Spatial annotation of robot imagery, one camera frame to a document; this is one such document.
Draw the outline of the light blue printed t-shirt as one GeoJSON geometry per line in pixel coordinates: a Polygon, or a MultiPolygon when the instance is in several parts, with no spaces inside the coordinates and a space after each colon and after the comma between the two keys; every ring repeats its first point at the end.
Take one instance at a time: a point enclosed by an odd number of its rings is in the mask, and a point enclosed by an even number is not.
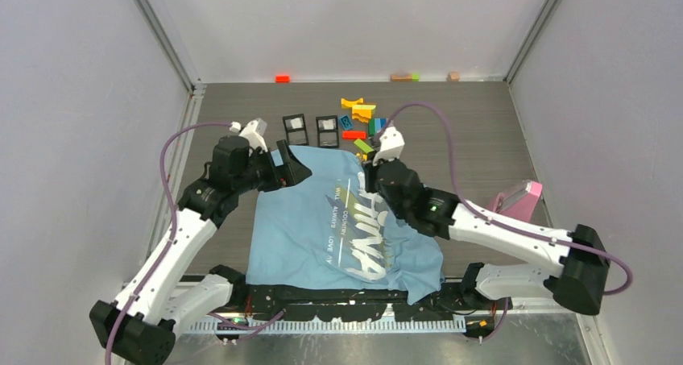
{"type": "Polygon", "coordinates": [[[407,292],[410,305],[440,290],[440,246],[366,191],[356,156],[318,147],[291,150],[313,174],[258,195],[248,284],[399,290],[407,292]]]}

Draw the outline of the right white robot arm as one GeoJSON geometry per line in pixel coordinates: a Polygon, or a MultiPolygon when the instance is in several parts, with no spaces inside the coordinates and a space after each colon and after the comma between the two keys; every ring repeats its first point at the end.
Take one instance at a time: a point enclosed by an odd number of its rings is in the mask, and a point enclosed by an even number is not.
{"type": "Polygon", "coordinates": [[[535,226],[425,186],[400,160],[363,163],[365,186],[377,193],[397,219],[431,238],[474,243],[520,259],[499,267],[472,263],[460,290],[464,305],[489,300],[542,297],[572,312],[595,316],[607,294],[610,268],[598,232],[582,224],[572,231],[535,226]]]}

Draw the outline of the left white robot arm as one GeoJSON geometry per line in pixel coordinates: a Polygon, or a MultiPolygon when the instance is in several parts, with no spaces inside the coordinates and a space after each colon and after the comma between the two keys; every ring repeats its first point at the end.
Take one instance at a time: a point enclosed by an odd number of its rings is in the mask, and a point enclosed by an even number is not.
{"type": "Polygon", "coordinates": [[[264,147],[239,136],[222,138],[201,177],[174,206],[171,225],[134,279],[111,302],[89,313],[106,362],[117,355],[133,364],[163,364],[177,336],[217,308],[239,311],[247,299],[245,276],[219,266],[183,294],[172,295],[198,251],[252,190],[272,192],[302,183],[313,173],[284,140],[277,164],[264,147]]]}

